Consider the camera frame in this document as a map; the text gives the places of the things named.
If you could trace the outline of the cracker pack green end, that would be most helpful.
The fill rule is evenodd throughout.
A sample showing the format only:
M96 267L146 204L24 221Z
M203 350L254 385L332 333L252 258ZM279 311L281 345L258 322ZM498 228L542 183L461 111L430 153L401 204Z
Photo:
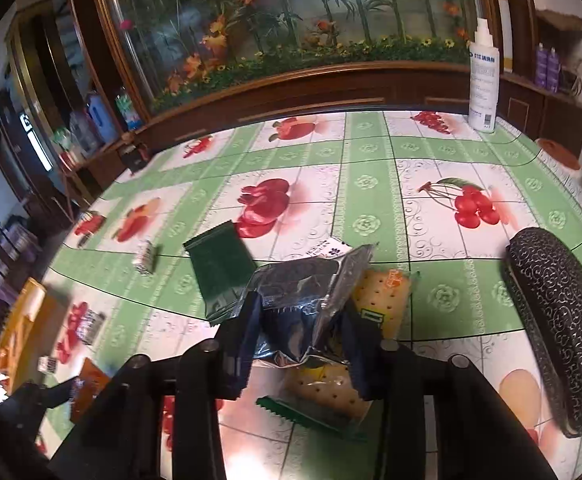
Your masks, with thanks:
M327 349L287 370L274 396L256 405L288 422L352 440L378 395L381 353L399 348L413 278L396 268L368 269L327 332Z

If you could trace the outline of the white blue milk candy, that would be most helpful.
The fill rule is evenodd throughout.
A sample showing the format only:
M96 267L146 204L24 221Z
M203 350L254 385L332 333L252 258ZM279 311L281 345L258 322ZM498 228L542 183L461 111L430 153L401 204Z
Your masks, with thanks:
M41 374L54 374L58 367L58 359L53 356L41 356L37 362L37 370Z

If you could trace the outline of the dark green snack pouch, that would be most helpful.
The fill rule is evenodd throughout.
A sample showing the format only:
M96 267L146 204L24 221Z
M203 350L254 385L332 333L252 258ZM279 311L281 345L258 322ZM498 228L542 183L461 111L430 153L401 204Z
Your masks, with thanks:
M257 266L236 232L226 221L184 242L210 325L233 316Z

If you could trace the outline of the silver foil snack bag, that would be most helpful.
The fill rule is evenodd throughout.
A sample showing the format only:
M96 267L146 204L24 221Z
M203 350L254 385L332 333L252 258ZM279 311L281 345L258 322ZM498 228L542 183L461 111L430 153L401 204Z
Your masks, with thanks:
M259 268L249 292L263 298L254 358L277 368L347 364L341 341L345 309L369 270L372 245L336 257L308 257Z

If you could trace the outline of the orange text snack pack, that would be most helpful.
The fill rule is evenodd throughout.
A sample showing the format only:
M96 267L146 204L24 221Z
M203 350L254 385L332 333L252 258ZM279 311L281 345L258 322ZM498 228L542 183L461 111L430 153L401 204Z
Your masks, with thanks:
M110 376L105 374L100 367L97 367L89 358L85 358L70 394L70 421L73 424L78 423L110 380Z

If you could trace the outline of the blue white patterned candy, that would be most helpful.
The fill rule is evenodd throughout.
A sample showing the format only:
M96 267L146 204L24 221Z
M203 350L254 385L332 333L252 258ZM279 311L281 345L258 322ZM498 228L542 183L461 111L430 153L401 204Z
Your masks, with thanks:
M105 319L106 316L103 312L88 309L77 326L76 334L78 339L85 346L92 346L97 339L98 333L100 333Z

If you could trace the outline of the yellow white foam tray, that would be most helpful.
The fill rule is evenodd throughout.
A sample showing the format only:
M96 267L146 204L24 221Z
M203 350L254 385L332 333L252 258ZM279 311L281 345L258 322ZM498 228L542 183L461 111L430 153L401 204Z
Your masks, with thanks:
M0 333L0 386L11 394L21 382L16 380L24 348L44 304L47 289L34 278L28 278L16 298Z

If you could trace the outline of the small wrapped candy far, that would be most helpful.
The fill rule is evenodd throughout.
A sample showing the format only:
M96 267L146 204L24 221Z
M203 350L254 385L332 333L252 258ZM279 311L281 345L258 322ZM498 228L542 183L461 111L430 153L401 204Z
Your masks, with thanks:
M131 264L140 274L151 275L154 272L155 247L150 240L140 240Z

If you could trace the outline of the black glasses case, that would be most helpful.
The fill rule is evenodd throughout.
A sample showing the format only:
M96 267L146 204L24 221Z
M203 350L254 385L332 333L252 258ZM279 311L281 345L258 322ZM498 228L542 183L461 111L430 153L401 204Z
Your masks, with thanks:
M582 264L560 238L532 226L510 240L500 269L551 413L565 437L582 437Z

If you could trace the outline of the dark ink bottle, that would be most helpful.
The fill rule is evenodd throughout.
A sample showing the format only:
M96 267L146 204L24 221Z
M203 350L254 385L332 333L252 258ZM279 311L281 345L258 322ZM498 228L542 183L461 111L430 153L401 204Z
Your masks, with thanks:
M132 174L146 168L152 158L146 144L137 142L132 132L122 135L122 144L117 149L117 155Z

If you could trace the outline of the blue thermos jug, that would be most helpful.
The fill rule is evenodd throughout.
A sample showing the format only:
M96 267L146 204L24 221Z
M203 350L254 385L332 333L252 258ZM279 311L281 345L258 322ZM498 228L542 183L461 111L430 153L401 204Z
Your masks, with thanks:
M118 139L113 118L97 91L89 91L86 96L86 109L91 121L96 126L98 135L104 144L110 144Z

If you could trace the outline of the grey thermos jug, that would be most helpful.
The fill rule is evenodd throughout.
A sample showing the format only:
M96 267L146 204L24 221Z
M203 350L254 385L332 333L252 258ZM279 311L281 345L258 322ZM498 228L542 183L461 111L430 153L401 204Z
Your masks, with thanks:
M101 146L97 133L93 130L89 117L80 110L70 112L70 131L77 140L85 158L96 154Z

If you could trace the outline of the green white bag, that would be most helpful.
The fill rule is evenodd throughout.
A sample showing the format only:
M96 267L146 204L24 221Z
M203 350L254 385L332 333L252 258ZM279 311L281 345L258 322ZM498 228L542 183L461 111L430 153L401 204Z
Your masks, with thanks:
M59 127L54 130L52 140L64 152L70 153L73 149L73 136L66 127Z

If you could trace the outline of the wooden cabinet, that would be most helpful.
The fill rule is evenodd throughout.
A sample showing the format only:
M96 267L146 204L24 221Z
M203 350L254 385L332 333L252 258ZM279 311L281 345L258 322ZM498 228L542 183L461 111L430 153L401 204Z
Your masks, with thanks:
M438 110L464 114L470 72L450 63L390 61L331 65L266 77L146 116L134 142L152 152L206 133L291 115L342 110ZM531 139L582 151L582 104L515 75L500 77L497 114Z

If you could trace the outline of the flower aquarium display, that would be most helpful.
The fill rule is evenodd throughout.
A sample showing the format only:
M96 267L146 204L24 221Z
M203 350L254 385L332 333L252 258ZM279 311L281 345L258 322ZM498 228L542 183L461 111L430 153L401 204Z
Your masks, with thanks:
M266 77L331 65L468 67L497 0L94 0L122 92L140 116Z

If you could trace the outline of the white spray bottle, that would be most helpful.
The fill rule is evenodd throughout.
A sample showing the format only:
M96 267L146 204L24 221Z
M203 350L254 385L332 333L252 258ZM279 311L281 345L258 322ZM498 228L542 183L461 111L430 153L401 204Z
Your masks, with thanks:
M488 21L484 18L477 19L469 55L469 125L479 132L493 133L499 98L500 54L494 45Z

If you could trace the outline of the purple bottles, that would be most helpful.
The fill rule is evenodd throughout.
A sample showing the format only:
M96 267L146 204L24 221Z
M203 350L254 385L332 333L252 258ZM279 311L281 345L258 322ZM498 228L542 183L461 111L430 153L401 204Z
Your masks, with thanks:
M556 49L547 49L543 44L536 48L535 84L540 88L556 93L559 90L561 63Z

